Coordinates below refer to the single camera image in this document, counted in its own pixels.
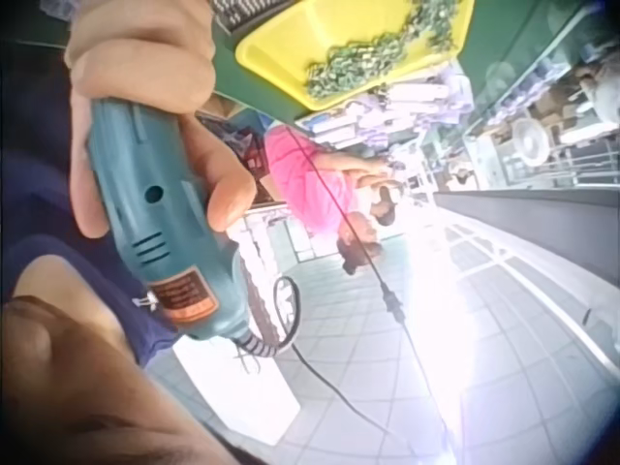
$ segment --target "dark hair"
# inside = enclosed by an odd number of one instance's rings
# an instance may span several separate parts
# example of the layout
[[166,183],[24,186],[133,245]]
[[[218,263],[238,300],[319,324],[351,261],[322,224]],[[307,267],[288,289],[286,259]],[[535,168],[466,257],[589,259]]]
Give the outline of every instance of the dark hair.
[[469,176],[472,175],[471,171],[467,171],[467,174],[465,174],[464,176],[459,176],[458,174],[456,175],[456,180],[459,182],[459,184],[461,185],[465,185],[467,184],[467,179],[469,178]]
[[377,223],[381,226],[392,225],[396,219],[396,204],[392,201],[391,195],[389,194],[389,189],[386,186],[381,186],[379,188],[379,197],[382,202],[389,203],[389,210],[383,215],[377,217]]
[[344,240],[338,239],[336,246],[342,258],[345,259],[345,262],[342,263],[342,269],[344,269],[349,276],[356,274],[358,266],[368,264],[364,249],[366,249],[370,257],[377,257],[384,250],[379,242],[362,242],[360,244],[354,241],[353,244],[347,245]]
[[389,206],[389,210],[386,213],[377,217],[377,223],[379,223],[381,226],[389,226],[394,223],[395,219],[396,219],[396,209],[395,209],[395,205],[392,204]]

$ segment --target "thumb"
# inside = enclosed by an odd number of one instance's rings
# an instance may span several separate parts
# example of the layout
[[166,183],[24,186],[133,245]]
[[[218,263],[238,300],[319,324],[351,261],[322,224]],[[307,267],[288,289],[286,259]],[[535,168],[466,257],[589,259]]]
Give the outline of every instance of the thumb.
[[90,130],[90,100],[71,93],[71,168],[69,172],[69,198],[76,217],[77,227],[86,237],[99,238],[109,230],[108,216],[101,200],[95,173],[90,168],[86,141]]

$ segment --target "merchandise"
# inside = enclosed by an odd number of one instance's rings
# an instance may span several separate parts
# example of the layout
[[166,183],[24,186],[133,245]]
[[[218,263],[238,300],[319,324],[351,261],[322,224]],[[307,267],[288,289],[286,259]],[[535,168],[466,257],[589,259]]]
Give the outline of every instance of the merchandise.
[[78,9],[80,0],[40,0],[39,8],[46,14],[70,21]]
[[257,17],[285,8],[290,0],[209,0],[213,13],[229,32],[251,23]]
[[335,47],[326,63],[310,66],[308,94],[321,100],[386,75],[406,57],[409,44],[426,31],[433,33],[428,41],[434,51],[450,50],[453,47],[451,23],[457,3],[457,0],[427,0],[409,15],[400,32],[386,33],[372,43]]
[[449,64],[430,74],[416,72],[409,79],[381,85],[297,124],[314,134],[314,142],[337,150],[358,143],[386,148],[390,134],[411,130],[421,141],[433,124],[458,124],[473,109],[469,79]]

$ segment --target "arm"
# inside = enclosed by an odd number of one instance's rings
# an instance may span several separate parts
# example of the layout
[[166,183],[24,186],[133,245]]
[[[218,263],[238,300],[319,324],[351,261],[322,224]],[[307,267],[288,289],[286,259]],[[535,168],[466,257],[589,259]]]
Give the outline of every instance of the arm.
[[325,171],[365,171],[378,173],[386,167],[383,160],[364,160],[346,153],[319,153],[314,159],[319,170]]
[[377,186],[377,189],[380,187],[379,185],[383,182],[387,181],[387,177],[384,174],[366,174],[357,179],[357,188],[361,189],[362,187],[372,187],[373,189]]
[[378,182],[376,184],[373,184],[372,188],[373,188],[373,190],[378,190],[379,188],[384,187],[384,186],[385,187],[395,187],[396,189],[398,189],[401,192],[402,192],[403,187],[404,187],[403,183],[400,182],[400,181],[397,181],[395,179],[386,179],[386,180],[380,181],[380,182]]
[[356,185],[361,178],[369,175],[366,170],[346,170],[344,173],[349,176]]

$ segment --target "black power cord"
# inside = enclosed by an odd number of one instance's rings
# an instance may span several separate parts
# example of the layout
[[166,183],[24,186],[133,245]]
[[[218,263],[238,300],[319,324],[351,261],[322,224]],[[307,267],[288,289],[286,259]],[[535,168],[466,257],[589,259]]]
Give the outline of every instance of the black power cord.
[[[340,206],[340,204],[338,203],[338,200],[335,198],[335,196],[333,195],[333,193],[329,189],[329,186],[327,186],[325,180],[321,176],[321,173],[317,169],[316,165],[314,164],[314,162],[312,161],[310,156],[303,149],[303,147],[301,146],[301,143],[299,142],[299,140],[297,139],[297,137],[295,136],[293,131],[291,131],[291,128],[289,128],[288,126],[287,126],[287,131],[289,132],[290,136],[294,139],[295,144],[297,145],[297,148],[301,151],[303,156],[306,158],[306,160],[308,161],[308,163],[310,164],[312,169],[315,171],[315,173],[319,177],[319,180],[321,181],[321,183],[323,184],[323,186],[325,187],[325,189],[329,193],[329,196],[333,200],[334,204],[338,208],[338,211],[340,212],[340,214],[342,216],[342,219],[347,223],[347,225],[351,229],[351,232],[353,233],[357,243],[361,245],[361,249],[363,250],[363,253],[366,256],[366,259],[368,260],[368,263],[370,264],[370,266],[371,266],[371,268],[373,270],[373,273],[375,274],[375,276],[379,280],[379,284],[381,286],[381,291],[382,291],[382,294],[383,294],[383,301],[386,304],[387,312],[390,313],[392,315],[392,317],[396,320],[396,322],[403,328],[403,330],[404,330],[404,332],[405,332],[405,334],[407,336],[407,340],[409,342],[411,350],[414,353],[414,356],[416,357],[416,359],[419,360],[418,351],[416,350],[416,346],[414,344],[414,339],[413,339],[413,337],[411,335],[411,331],[409,330],[409,328],[405,324],[406,317],[405,317],[405,312],[403,312],[402,303],[398,299],[396,293],[393,290],[391,290],[389,288],[388,284],[386,284],[386,282],[384,281],[383,277],[381,276],[381,273],[377,269],[377,266],[375,266],[375,264],[374,264],[374,262],[372,260],[372,257],[370,257],[370,254],[368,254],[368,251],[366,251],[365,247],[363,247],[363,243],[362,243],[361,239],[359,238],[359,236],[357,235],[357,231],[355,230],[355,228],[353,227],[353,225],[351,224],[351,222],[347,218],[347,214],[342,209],[342,206]],[[279,285],[280,282],[287,282],[287,283],[289,283],[291,285],[292,289],[293,289],[294,322],[293,322],[293,327],[291,328],[290,331],[287,330],[287,325],[284,322],[284,319],[282,317],[282,314],[281,314],[281,311],[280,311],[280,308],[279,308],[279,305],[278,305],[278,301],[277,301],[278,285]],[[404,440],[403,438],[401,438],[399,435],[393,433],[392,431],[389,431],[388,429],[384,428],[379,423],[377,423],[375,420],[373,420],[372,418],[370,418],[369,416],[367,416],[366,414],[364,414],[363,412],[358,410],[356,408],[356,406],[354,406],[349,401],[349,399],[347,399],[347,397],[336,386],[334,386],[321,373],[319,373],[305,359],[305,357],[301,354],[301,352],[299,351],[299,349],[297,348],[297,346],[295,345],[295,342],[294,342],[295,341],[296,333],[298,331],[299,322],[301,321],[301,318],[300,318],[300,313],[301,313],[300,292],[299,292],[299,287],[296,284],[296,282],[293,279],[291,279],[290,277],[288,277],[288,276],[282,276],[282,277],[278,278],[276,280],[276,282],[274,283],[274,285],[273,285],[273,300],[274,300],[274,305],[275,305],[275,309],[276,309],[276,314],[278,315],[278,319],[280,320],[280,325],[287,332],[287,335],[285,337],[285,341],[283,341],[282,346],[286,345],[287,347],[291,347],[293,352],[299,358],[299,361],[301,361],[301,363],[314,376],[316,376],[323,384],[325,384],[328,388],[330,388],[340,398],[340,400],[342,400],[343,403],[353,413],[355,413],[357,416],[359,416],[361,419],[363,419],[364,421],[368,422],[369,424],[372,424],[377,429],[379,429],[379,430],[383,431],[384,433],[388,434],[389,436],[392,436],[393,438],[399,440],[399,442],[404,443],[407,446],[407,448],[412,452],[413,456],[419,456],[408,441]],[[450,440],[450,430],[448,429],[448,426],[446,425],[446,421],[441,416],[441,411],[439,409],[439,405],[437,404],[437,400],[435,399],[435,397],[431,393],[430,383],[428,381],[428,376],[426,375],[426,371],[424,370],[421,362],[419,364],[419,367],[420,367],[420,371],[422,373],[422,378],[424,379],[424,382],[426,384],[426,388],[428,389],[428,392],[430,393],[431,398],[435,402],[435,406],[437,408],[438,415],[439,415],[439,417],[441,419],[441,422],[442,422],[443,434],[444,434],[444,446],[447,449],[451,449],[451,451],[453,453],[455,447],[453,446],[453,444],[452,444],[452,442]]]

